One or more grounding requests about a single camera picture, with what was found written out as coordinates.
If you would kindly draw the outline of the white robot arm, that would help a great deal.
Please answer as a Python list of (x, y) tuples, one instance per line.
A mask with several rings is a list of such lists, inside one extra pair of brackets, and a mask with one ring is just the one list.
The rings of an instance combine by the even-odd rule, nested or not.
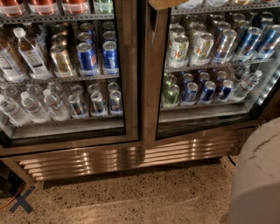
[(238, 157), (228, 224), (279, 224), (279, 0), (152, 0), (156, 139)]

